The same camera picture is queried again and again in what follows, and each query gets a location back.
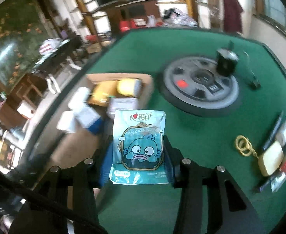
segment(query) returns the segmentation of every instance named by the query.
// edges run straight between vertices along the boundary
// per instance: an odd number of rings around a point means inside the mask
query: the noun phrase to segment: silver screw
[[[93,164],[93,159],[85,159],[85,164]]]
[[[225,167],[222,165],[218,165],[216,168],[219,172],[224,172],[225,171]]]
[[[58,166],[52,166],[51,168],[50,168],[50,172],[52,172],[52,173],[56,173],[57,171],[58,171]]]
[[[191,160],[190,159],[182,159],[183,164],[190,164]]]

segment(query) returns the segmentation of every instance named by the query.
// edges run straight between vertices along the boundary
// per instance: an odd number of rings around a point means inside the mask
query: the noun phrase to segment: green table
[[[216,58],[218,48],[234,42],[234,51],[250,56],[250,68],[262,88],[251,90],[240,83],[242,104],[230,115],[202,118],[187,114],[168,103],[157,89],[156,76],[170,61],[183,55]],[[266,189],[254,193],[262,175],[257,159],[241,156],[234,147],[236,136],[248,137],[257,149],[281,110],[286,115],[286,76],[274,55],[261,43],[204,30],[146,29],[130,32],[115,43],[88,73],[130,72],[154,77],[156,88],[147,106],[166,113],[164,133],[184,157],[201,166],[223,165],[252,202],[267,232],[286,212],[286,182],[277,193]],[[246,59],[241,57],[236,71],[247,75]],[[111,234],[173,232],[181,190],[167,185],[114,185],[117,196],[100,215],[100,224]],[[206,224],[206,202],[203,226]]]

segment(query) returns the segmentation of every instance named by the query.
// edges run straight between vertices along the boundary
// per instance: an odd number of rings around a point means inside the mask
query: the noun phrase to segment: black cable
[[[51,213],[55,213],[59,216],[65,217],[69,220],[77,222],[83,226],[89,227],[90,230],[94,231],[94,234],[108,234],[108,232],[100,225],[95,223],[91,223],[88,219],[84,218],[83,216],[78,215],[74,211],[57,204],[56,202],[48,199],[45,196],[42,196],[28,188],[25,188],[19,183],[12,182],[5,178],[0,173],[0,186],[4,189],[9,190],[14,194],[21,195],[25,200],[28,202],[36,205],[39,208],[47,210]]]

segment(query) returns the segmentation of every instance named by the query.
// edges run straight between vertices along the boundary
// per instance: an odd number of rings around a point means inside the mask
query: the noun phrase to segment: cartoon character
[[[153,169],[161,161],[161,150],[152,134],[135,139],[122,154],[122,162],[127,168]]]

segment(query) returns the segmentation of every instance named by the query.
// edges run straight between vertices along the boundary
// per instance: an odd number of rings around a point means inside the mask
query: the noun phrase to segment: red sticker
[[[188,83],[185,82],[184,80],[178,80],[177,81],[177,86],[180,88],[186,88],[188,86]]]

